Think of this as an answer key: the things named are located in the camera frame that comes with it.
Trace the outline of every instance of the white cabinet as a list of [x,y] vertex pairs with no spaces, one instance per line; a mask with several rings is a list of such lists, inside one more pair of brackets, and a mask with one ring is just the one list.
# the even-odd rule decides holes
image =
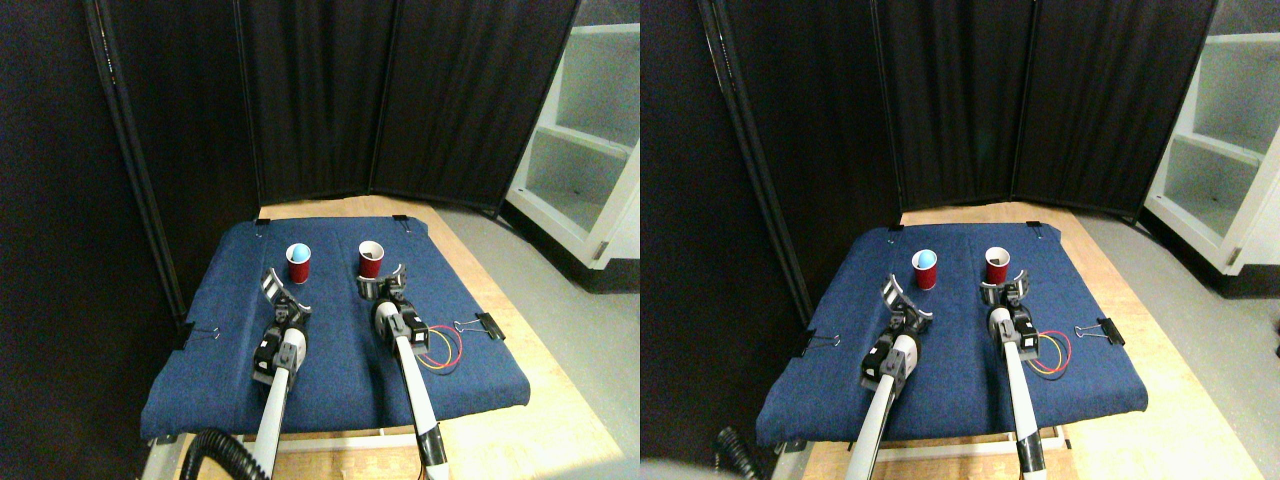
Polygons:
[[1280,265],[1280,33],[1204,42],[1146,207],[1224,275]]
[[640,257],[640,24],[573,27],[507,201],[575,259]]

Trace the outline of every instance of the shelf compartment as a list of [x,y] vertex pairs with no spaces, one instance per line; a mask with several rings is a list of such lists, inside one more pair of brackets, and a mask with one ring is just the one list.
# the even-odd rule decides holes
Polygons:
[[1266,154],[1280,127],[1280,35],[1210,37],[1192,131]]
[[635,33],[640,35],[639,23],[621,23],[612,26],[582,26],[573,27],[570,35],[602,35],[602,33]]
[[570,142],[581,145],[584,147],[593,148],[593,150],[595,150],[595,151],[598,151],[600,154],[605,154],[605,155],[609,155],[609,156],[613,156],[613,157],[617,157],[617,159],[626,160],[627,156],[631,155],[631,147],[628,147],[626,145],[617,143],[617,142],[611,142],[608,140],[596,137],[596,136],[586,133],[586,132],[579,132],[579,131],[575,131],[575,129],[568,128],[568,127],[561,127],[561,125],[538,125],[538,129],[540,132],[543,132],[543,133],[549,134],[549,136],[553,136],[553,137],[557,137],[557,138],[561,138],[561,140],[567,140]]
[[1280,32],[1211,35],[1204,45],[1280,45]]
[[[1192,143],[1204,150],[1213,151],[1219,155],[1231,157],[1253,168],[1257,168],[1258,165],[1262,164],[1262,154],[1235,145],[1235,142],[1217,140],[1199,133],[1175,133],[1174,138],[1187,143]],[[1242,141],[1244,138],[1235,136],[1235,138],[1233,140]]]
[[1169,146],[1164,197],[1225,237],[1258,169],[1215,147],[1176,138]]
[[621,145],[640,138],[640,24],[576,27],[561,59],[556,124]]
[[530,146],[525,189],[590,232],[618,183],[626,157],[538,129]]

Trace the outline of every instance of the folding screen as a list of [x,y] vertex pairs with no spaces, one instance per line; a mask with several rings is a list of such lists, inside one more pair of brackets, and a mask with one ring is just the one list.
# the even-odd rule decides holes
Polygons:
[[230,225],[257,216],[257,182],[229,1],[100,4],[133,156],[191,302]]
[[643,5],[646,178],[640,449],[710,465],[723,426],[750,435],[801,330],[692,1]]
[[854,239],[901,216],[874,19],[865,1],[716,4],[808,317]]
[[394,8],[241,5],[264,205],[369,191]]
[[902,209],[1009,198],[1033,0],[878,0]]
[[1016,198],[1137,216],[1213,0],[1039,0]]
[[138,417],[169,352],[169,308],[90,12],[0,4],[5,479],[138,475]]
[[401,3],[372,191],[497,209],[576,5]]

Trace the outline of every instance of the black coiled cable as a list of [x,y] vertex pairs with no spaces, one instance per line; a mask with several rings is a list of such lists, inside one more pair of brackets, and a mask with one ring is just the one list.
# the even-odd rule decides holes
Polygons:
[[182,462],[182,475],[178,477],[196,480],[205,457],[221,465],[223,470],[236,480],[271,479],[239,440],[218,429],[204,429],[196,434],[196,439],[187,448],[187,458]]
[[755,458],[751,457],[751,452],[746,449],[746,443],[737,436],[737,431],[731,426],[726,426],[721,430],[719,435],[716,435],[716,442],[712,443],[712,449],[716,451],[716,470],[721,470],[721,462],[728,461],[724,468],[742,475],[744,479],[760,480],[764,475],[760,475],[760,467],[755,463]]

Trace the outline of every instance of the wooden platform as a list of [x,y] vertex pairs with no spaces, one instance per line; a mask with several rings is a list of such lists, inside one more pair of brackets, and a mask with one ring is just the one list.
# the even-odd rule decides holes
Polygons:
[[[622,451],[600,424],[573,383],[561,370],[516,307],[466,246],[426,204],[380,196],[302,201],[264,207],[264,219],[310,216],[381,216],[404,214],[426,223],[429,236],[462,278],[480,307],[507,334],[507,347],[529,376],[529,406],[468,415],[440,422],[440,435],[453,479],[535,479],[573,467],[622,458]],[[412,433],[412,426],[387,433]],[[294,434],[282,439],[362,436],[371,431]],[[278,479],[416,479],[413,448],[285,453],[275,462]],[[227,479],[205,462],[201,479]]]
[[[1125,348],[1151,398],[1146,412],[1066,425],[1071,449],[1046,452],[1050,479],[1261,479],[1240,440],[1164,330],[1098,244],[1068,210],[1010,202],[943,207],[902,216],[906,225],[1039,220],[1062,232],[1062,247],[1102,311],[1124,333]],[[899,442],[972,443],[988,438]],[[841,479],[847,443],[814,445],[805,479]],[[1015,454],[883,462],[876,479],[1016,479]]]

